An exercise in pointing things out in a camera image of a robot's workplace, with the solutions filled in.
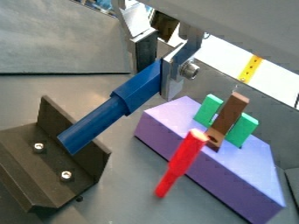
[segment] metal mounting plate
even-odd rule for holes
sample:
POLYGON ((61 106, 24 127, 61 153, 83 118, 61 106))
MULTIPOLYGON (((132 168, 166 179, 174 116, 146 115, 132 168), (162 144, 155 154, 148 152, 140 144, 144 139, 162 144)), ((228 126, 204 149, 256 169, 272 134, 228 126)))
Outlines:
POLYGON ((99 182, 109 151, 91 142, 75 157, 57 141, 57 134, 73 123, 44 96, 37 123, 0 131, 0 179, 25 212, 57 209, 99 182), (43 143, 44 151, 33 152, 43 143), (71 181, 61 181, 69 171, 71 181))

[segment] red peg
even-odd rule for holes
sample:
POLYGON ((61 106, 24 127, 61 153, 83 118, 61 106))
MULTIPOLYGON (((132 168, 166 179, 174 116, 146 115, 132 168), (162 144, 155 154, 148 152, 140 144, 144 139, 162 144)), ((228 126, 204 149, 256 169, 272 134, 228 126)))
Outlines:
POLYGON ((155 188, 155 195, 159 198, 164 197, 175 180, 187 172, 192 165, 192 161, 208 140, 208 137, 199 130, 191 129, 176 152, 174 153, 172 159, 168 163, 168 171, 155 188))

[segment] screw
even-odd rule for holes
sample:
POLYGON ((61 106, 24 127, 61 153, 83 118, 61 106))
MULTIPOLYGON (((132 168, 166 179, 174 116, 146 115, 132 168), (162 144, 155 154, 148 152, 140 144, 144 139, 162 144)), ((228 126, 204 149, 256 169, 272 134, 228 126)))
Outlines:
POLYGON ((43 143, 36 143, 33 145, 33 152, 35 153, 43 153, 43 151, 44 151, 43 143))
POLYGON ((77 202, 81 202, 81 201, 83 201, 83 197, 79 196, 79 197, 76 198, 76 201, 77 201, 77 202))
POLYGON ((63 171, 60 173, 60 181, 63 182, 68 182, 72 180, 72 174, 71 174, 71 171, 63 171))

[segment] hex bolt head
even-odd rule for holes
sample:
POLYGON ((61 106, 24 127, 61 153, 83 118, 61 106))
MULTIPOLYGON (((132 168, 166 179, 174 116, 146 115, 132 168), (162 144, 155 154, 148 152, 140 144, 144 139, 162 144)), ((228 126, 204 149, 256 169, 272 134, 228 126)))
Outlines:
POLYGON ((188 80, 194 80, 200 72, 200 67, 196 66, 191 61, 184 62, 180 69, 180 75, 188 80))
POLYGON ((43 151, 44 151, 43 143, 36 143, 32 147, 32 150, 35 153, 43 153, 43 151))
POLYGON ((71 171, 63 171, 60 173, 60 181, 61 182, 68 182, 71 180, 72 180, 72 173, 71 173, 71 171))

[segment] green block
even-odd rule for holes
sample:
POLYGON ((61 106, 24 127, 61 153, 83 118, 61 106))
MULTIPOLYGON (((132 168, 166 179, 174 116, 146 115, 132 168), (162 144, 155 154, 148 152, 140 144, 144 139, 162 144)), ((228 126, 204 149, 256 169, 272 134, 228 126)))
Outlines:
POLYGON ((242 113, 240 118, 226 135, 226 139, 238 147, 240 147, 256 127, 258 119, 246 113, 242 113))
POLYGON ((200 123, 204 127, 211 126, 211 118, 216 114, 223 100, 215 96, 214 94, 208 94, 202 105, 200 109, 192 118, 198 123, 200 123))

